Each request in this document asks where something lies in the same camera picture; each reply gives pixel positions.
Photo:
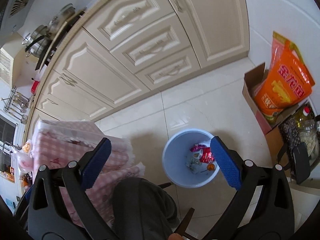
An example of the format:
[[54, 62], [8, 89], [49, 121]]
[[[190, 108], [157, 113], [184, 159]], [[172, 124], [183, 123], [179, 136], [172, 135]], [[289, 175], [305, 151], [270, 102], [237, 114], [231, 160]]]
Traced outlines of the person's dark trouser leg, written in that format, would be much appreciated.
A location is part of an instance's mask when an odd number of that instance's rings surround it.
[[143, 178], [119, 182], [112, 197], [114, 231], [120, 239], [168, 239], [177, 222], [173, 198]]

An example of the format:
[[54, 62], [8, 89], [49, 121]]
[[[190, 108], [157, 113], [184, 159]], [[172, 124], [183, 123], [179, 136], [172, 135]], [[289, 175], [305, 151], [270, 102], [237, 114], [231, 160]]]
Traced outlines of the cooking oil bottle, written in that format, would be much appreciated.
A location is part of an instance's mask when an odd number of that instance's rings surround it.
[[304, 105], [290, 119], [289, 127], [307, 129], [312, 125], [311, 120], [311, 108], [308, 105]]

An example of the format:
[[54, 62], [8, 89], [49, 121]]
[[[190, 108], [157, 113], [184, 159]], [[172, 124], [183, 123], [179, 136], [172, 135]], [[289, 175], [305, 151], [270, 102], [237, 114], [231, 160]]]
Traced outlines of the red box on counter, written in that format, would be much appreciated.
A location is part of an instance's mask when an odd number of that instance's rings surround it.
[[34, 78], [32, 78], [31, 80], [33, 81], [33, 84], [32, 84], [32, 86], [31, 86], [30, 91], [31, 91], [31, 93], [32, 93], [33, 95], [35, 95], [35, 94], [36, 94], [37, 87], [38, 87], [38, 85], [39, 85], [40, 82], [39, 82], [39, 80], [35, 80]]

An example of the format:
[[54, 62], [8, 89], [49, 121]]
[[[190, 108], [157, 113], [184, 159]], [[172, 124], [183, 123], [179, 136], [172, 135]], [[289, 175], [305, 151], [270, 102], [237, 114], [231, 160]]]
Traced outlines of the range hood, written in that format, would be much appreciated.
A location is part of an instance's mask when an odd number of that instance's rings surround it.
[[35, 0], [1, 0], [1, 46], [25, 22]]

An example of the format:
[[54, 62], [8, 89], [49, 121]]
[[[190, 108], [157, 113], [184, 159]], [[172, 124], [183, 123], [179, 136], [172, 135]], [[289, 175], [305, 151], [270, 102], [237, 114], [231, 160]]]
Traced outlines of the hanging utensil rack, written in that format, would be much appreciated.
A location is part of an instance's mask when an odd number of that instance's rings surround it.
[[21, 124], [26, 125], [28, 121], [28, 109], [31, 104], [31, 98], [24, 96], [14, 86], [7, 98], [1, 98], [4, 102], [3, 111], [17, 118]]

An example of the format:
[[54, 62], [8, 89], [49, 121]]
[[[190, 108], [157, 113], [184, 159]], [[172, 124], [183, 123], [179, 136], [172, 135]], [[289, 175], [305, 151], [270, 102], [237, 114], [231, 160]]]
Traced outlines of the steel stock pot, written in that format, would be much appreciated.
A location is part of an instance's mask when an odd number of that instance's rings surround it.
[[31, 34], [28, 34], [22, 44], [25, 45], [25, 56], [40, 58], [43, 51], [46, 50], [50, 44], [51, 39], [48, 36], [48, 27], [46, 25], [39, 25]]

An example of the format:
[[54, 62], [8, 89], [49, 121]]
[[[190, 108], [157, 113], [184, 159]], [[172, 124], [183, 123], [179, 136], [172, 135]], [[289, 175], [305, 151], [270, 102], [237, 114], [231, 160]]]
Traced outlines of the clear plastic bag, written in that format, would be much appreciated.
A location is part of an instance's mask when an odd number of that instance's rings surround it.
[[31, 156], [31, 143], [26, 142], [20, 150], [11, 147], [13, 154], [17, 157], [19, 169], [22, 173], [29, 173], [33, 171], [34, 162]]

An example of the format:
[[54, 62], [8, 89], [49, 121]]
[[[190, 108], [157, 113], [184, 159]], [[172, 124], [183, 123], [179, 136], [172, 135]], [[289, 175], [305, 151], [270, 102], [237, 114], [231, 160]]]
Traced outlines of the cream kitchen cabinets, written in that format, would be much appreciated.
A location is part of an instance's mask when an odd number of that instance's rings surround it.
[[246, 0], [100, 0], [43, 69], [23, 138], [40, 119], [97, 121], [248, 51]]

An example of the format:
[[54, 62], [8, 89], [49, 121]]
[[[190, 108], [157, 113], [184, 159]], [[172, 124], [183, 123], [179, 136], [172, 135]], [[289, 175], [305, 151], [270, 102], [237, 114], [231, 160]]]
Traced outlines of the orange rice bag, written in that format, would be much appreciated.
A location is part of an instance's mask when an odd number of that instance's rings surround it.
[[285, 109], [301, 102], [315, 85], [295, 43], [273, 32], [272, 56], [266, 78], [253, 90], [253, 100], [269, 124]]

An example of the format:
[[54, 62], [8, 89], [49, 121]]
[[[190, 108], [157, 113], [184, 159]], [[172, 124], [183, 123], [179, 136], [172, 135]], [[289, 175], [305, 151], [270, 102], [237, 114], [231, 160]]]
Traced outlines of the blue trash bin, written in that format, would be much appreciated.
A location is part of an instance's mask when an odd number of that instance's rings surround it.
[[192, 153], [195, 144], [210, 147], [213, 135], [201, 129], [185, 129], [176, 133], [164, 147], [162, 165], [167, 177], [177, 186], [193, 189], [211, 182], [220, 168], [199, 161], [200, 153]]

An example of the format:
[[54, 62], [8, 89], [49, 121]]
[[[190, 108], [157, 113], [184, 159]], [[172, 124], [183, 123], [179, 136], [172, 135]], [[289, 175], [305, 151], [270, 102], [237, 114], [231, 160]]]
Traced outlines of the red snack wrapper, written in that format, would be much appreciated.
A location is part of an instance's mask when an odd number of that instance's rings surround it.
[[214, 157], [211, 152], [210, 147], [205, 147], [200, 150], [199, 161], [206, 164], [211, 164], [214, 162]]

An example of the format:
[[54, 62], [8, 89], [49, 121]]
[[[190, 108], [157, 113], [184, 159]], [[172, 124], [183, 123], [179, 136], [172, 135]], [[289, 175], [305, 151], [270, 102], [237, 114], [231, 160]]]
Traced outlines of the purple snack wrapper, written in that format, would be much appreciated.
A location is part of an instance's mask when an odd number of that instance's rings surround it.
[[200, 154], [202, 154], [204, 148], [207, 148], [207, 146], [204, 145], [204, 144], [195, 144], [195, 145], [190, 149], [190, 151], [191, 151], [192, 153], [200, 153]]

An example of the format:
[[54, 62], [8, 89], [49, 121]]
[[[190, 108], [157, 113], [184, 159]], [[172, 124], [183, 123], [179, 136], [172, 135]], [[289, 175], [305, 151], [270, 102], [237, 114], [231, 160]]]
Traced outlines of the pink checked tablecloth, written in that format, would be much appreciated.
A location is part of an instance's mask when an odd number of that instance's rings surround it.
[[[93, 150], [106, 135], [93, 122], [39, 120], [32, 136], [31, 156], [33, 176], [41, 165], [50, 169], [65, 167], [70, 161], [79, 161]], [[135, 164], [131, 142], [108, 137], [112, 152], [98, 178], [86, 194], [103, 220], [112, 226], [114, 215], [111, 198], [115, 186], [123, 179], [144, 176], [145, 166]]]

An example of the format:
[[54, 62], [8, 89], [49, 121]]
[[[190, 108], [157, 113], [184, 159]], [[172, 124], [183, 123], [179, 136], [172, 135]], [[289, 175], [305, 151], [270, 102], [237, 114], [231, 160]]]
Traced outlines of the kitchen window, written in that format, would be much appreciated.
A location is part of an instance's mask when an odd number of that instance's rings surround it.
[[16, 125], [2, 115], [0, 122], [1, 172], [10, 173], [11, 146], [14, 143]]

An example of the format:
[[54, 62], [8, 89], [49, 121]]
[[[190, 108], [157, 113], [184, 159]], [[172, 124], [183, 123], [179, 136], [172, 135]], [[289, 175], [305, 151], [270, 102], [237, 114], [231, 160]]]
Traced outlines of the black gas stove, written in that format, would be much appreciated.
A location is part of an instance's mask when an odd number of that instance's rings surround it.
[[55, 52], [57, 51], [58, 46], [65, 38], [67, 33], [71, 30], [71, 28], [76, 24], [76, 22], [82, 18], [84, 15], [85, 10], [78, 10], [74, 15], [66, 19], [63, 24], [61, 25], [60, 29], [57, 31], [51, 43], [47, 46], [44, 50], [44, 53], [40, 56], [35, 70], [41, 70], [45, 65], [48, 65], [51, 61], [52, 57], [54, 56]]

